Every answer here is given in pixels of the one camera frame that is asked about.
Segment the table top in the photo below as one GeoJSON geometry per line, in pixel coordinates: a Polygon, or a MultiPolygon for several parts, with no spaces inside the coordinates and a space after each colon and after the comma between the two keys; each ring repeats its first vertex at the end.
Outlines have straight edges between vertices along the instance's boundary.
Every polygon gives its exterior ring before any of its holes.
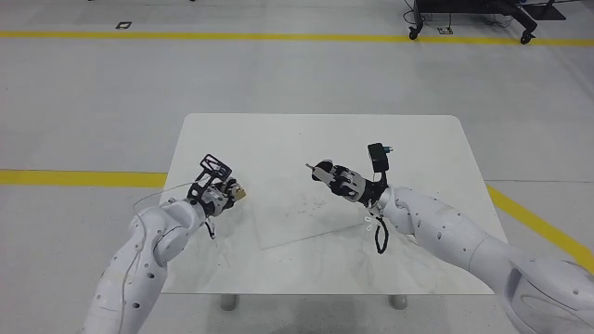
{"type": "MultiPolygon", "coordinates": [[[[169,263],[164,293],[492,294],[388,224],[383,255],[367,211],[311,179],[306,163],[332,159],[371,179],[367,145],[389,154],[388,182],[436,197],[506,240],[460,122],[452,116],[190,114],[165,188],[191,182],[210,153],[247,197],[199,229],[169,263]]],[[[182,199],[184,186],[164,193],[182,199]]]]}

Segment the cart wheel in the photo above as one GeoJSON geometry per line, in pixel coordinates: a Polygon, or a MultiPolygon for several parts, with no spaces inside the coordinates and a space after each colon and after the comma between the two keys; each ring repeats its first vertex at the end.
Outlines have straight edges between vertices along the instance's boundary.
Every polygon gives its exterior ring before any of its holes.
{"type": "Polygon", "coordinates": [[[522,43],[523,45],[527,45],[528,43],[530,43],[532,38],[534,38],[534,35],[532,35],[530,32],[523,32],[522,37],[520,38],[520,43],[522,43]]]}

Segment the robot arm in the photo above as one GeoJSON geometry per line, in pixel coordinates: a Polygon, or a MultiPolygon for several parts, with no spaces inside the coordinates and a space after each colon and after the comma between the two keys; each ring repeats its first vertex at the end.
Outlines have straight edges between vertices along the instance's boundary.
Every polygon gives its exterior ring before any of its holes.
{"type": "Polygon", "coordinates": [[[80,333],[136,334],[161,294],[167,264],[210,216],[245,196],[221,161],[207,155],[200,165],[185,199],[146,208],[132,220],[132,236],[101,275],[80,333]]]}
{"type": "Polygon", "coordinates": [[[533,259],[440,200],[389,186],[389,149],[379,148],[382,144],[369,146],[374,172],[381,173],[379,182],[331,161],[308,167],[313,179],[324,182],[332,193],[363,203],[370,212],[388,218],[399,233],[414,236],[435,257],[481,279],[520,333],[594,334],[594,276],[575,263],[533,259]]]}

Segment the gray floor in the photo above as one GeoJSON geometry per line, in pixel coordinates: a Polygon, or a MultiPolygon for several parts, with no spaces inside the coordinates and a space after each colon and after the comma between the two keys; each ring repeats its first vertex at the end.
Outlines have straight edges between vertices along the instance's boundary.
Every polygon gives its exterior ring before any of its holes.
{"type": "MultiPolygon", "coordinates": [[[[594,38],[591,2],[546,38],[594,38]]],[[[1,30],[407,34],[403,0],[0,0],[1,30]]],[[[447,17],[435,16],[427,34],[447,17]]],[[[507,36],[454,16],[458,36],[507,36]]],[[[594,49],[0,39],[0,168],[166,172],[190,112],[452,114],[490,185],[594,248],[594,49]]],[[[74,332],[133,188],[0,187],[0,332],[74,332]]],[[[506,213],[512,245],[565,256],[506,213]]],[[[144,333],[512,333],[492,296],[162,296],[144,333]]]]}

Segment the yellow floor line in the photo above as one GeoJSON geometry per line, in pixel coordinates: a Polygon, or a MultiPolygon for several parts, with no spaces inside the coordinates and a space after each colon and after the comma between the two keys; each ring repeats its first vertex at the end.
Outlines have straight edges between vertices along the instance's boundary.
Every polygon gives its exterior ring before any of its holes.
{"type": "MultiPolygon", "coordinates": [[[[0,186],[98,186],[98,187],[155,187],[165,185],[167,173],[137,172],[66,172],[0,170],[0,186]]],[[[538,235],[561,248],[575,261],[594,274],[594,255],[560,229],[555,228],[524,206],[487,185],[493,204],[538,235]]]]}
{"type": "MultiPolygon", "coordinates": [[[[219,41],[305,41],[412,43],[407,35],[365,35],[336,33],[252,33],[252,32],[12,32],[0,31],[0,38],[122,39],[122,40],[219,40],[219,41]]],[[[460,45],[521,45],[505,37],[423,36],[416,43],[460,45]]],[[[530,45],[594,46],[594,39],[534,39],[530,45]]]]}
{"type": "Polygon", "coordinates": [[[553,243],[561,250],[570,254],[575,258],[575,261],[586,268],[591,274],[594,274],[594,255],[592,251],[575,241],[570,236],[563,233],[560,229],[555,228],[538,215],[530,212],[524,206],[518,204],[512,199],[508,198],[493,187],[487,185],[487,190],[493,200],[493,204],[503,212],[511,215],[517,221],[528,226],[538,235],[553,243]]]}
{"type": "Polygon", "coordinates": [[[167,173],[0,170],[0,185],[163,187],[167,173]]]}

